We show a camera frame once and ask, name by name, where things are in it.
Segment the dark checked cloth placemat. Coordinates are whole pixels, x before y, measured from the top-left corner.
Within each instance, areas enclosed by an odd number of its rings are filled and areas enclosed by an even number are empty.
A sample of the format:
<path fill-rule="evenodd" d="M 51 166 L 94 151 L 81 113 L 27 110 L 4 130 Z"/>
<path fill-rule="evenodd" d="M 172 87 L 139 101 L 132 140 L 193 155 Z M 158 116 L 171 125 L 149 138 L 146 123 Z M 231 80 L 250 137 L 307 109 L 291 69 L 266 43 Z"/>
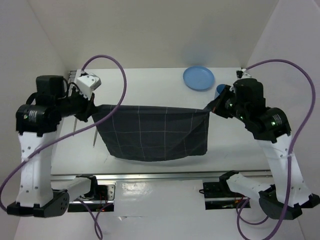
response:
<path fill-rule="evenodd" d="M 121 105 L 97 131 L 119 159 L 162 162 L 203 156 L 212 109 L 211 102 L 203 109 Z"/>

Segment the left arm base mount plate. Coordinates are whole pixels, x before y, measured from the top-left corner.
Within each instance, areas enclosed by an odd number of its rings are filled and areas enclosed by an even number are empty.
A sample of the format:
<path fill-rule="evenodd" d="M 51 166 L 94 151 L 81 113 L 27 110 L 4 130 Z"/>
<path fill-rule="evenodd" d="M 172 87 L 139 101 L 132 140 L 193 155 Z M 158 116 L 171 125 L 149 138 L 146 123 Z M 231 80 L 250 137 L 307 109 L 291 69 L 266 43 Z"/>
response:
<path fill-rule="evenodd" d="M 67 186 L 69 195 L 68 213 L 113 212 L 115 198 L 114 184 L 98 184 L 89 179 L 79 180 Z"/>

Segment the blue plate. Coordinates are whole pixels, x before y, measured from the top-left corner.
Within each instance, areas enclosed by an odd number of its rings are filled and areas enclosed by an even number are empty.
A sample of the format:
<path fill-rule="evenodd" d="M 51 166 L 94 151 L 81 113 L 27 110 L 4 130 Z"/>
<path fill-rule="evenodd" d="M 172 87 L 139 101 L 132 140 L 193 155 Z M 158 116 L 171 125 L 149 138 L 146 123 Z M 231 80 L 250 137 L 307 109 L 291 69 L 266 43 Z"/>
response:
<path fill-rule="evenodd" d="M 184 84 L 194 91 L 208 91 L 215 84 L 214 74 L 206 67 L 191 66 L 182 74 Z"/>

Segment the blue cup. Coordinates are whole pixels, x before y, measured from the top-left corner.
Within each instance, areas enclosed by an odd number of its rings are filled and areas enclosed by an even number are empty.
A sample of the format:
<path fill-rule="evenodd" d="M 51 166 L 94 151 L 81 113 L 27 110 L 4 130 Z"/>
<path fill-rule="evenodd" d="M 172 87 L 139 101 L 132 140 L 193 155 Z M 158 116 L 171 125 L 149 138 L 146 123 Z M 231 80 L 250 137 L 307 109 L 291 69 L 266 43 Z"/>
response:
<path fill-rule="evenodd" d="M 225 88 L 225 84 L 219 84 L 216 89 L 215 89 L 215 95 L 214 95 L 214 98 L 216 99 L 217 97 L 220 96 L 220 94 L 222 93 L 222 91 L 224 90 Z"/>

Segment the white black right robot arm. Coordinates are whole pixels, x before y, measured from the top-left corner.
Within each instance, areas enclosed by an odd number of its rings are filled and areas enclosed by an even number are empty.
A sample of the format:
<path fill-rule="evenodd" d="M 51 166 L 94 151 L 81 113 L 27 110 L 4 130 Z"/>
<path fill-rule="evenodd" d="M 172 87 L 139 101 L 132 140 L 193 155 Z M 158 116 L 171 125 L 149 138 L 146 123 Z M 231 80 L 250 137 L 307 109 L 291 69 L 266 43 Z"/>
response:
<path fill-rule="evenodd" d="M 218 190 L 223 196 L 239 193 L 259 203 L 273 220 L 294 220 L 303 208 L 319 204 L 319 196 L 306 186 L 298 162 L 290 151 L 291 128 L 286 114 L 277 107 L 267 107 L 263 84 L 254 78 L 243 78 L 226 85 L 207 107 L 217 116 L 236 118 L 262 148 L 274 183 L 268 185 L 229 171 L 219 178 Z"/>

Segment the silver fork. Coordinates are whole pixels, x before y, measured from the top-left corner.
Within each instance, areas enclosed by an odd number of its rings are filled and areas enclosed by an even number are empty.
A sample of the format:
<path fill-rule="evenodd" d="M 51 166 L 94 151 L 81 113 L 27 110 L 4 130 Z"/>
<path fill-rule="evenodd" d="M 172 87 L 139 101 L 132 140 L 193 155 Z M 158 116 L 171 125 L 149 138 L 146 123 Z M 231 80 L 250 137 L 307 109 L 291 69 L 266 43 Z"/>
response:
<path fill-rule="evenodd" d="M 76 127 L 77 127 L 77 119 L 74 118 L 74 123 L 73 123 L 73 133 L 76 131 Z"/>

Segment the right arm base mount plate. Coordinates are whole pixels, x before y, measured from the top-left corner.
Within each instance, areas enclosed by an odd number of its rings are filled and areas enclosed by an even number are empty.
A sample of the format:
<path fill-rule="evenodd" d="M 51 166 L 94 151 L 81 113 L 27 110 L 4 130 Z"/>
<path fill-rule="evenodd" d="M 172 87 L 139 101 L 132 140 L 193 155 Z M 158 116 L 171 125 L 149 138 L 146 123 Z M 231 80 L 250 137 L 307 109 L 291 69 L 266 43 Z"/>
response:
<path fill-rule="evenodd" d="M 238 203 L 247 199 L 240 193 L 227 190 L 220 182 L 204 182 L 198 192 L 204 196 L 206 210 L 235 209 Z"/>

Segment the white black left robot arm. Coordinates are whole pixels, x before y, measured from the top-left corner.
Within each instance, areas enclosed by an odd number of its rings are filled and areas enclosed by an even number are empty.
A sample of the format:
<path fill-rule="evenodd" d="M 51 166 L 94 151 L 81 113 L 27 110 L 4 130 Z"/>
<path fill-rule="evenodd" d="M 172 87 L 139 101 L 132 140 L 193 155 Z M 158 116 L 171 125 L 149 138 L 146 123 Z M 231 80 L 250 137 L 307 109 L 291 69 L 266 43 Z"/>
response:
<path fill-rule="evenodd" d="M 8 215 L 58 217 L 79 197 L 93 200 L 99 195 L 93 175 L 78 175 L 63 189 L 53 189 L 51 169 L 59 124 L 70 116 L 87 122 L 96 110 L 94 90 L 100 85 L 101 79 L 92 73 L 78 77 L 74 87 L 59 75 L 36 78 L 36 92 L 16 112 L 21 178 L 16 200 L 6 207 Z"/>

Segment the silver spoon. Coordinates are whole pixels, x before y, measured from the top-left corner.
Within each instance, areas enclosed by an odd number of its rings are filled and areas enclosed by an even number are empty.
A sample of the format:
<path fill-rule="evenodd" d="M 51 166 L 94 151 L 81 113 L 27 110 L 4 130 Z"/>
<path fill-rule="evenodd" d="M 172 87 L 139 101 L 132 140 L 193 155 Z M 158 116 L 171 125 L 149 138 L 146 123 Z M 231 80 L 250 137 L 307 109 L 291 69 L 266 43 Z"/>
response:
<path fill-rule="evenodd" d="M 93 147 L 95 147 L 96 145 L 97 136 L 98 136 L 98 129 L 96 128 L 94 132 L 94 138 L 93 138 Z"/>

